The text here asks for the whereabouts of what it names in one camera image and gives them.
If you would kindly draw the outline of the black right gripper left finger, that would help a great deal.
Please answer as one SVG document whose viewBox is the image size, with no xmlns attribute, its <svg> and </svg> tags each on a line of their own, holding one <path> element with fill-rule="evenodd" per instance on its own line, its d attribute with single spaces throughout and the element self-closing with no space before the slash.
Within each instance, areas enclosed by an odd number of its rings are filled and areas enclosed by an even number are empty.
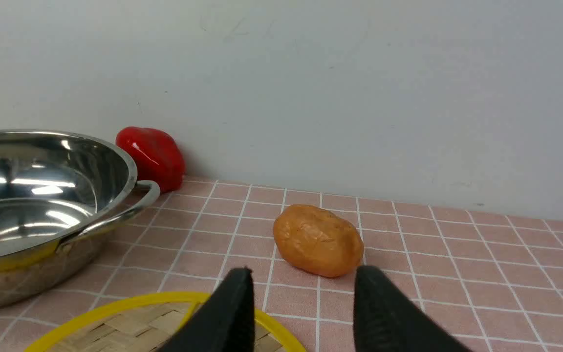
<svg viewBox="0 0 563 352">
<path fill-rule="evenodd" d="M 160 352 L 252 352 L 255 306 L 252 271 L 233 268 L 209 299 Z"/>
</svg>

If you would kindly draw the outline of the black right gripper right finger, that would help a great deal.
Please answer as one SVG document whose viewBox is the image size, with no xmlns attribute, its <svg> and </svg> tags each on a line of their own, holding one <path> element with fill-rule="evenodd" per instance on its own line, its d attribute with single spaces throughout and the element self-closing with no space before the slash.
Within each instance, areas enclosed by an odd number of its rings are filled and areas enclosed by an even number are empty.
<svg viewBox="0 0 563 352">
<path fill-rule="evenodd" d="M 469 352 L 372 265 L 357 267 L 353 338 L 357 352 Z"/>
</svg>

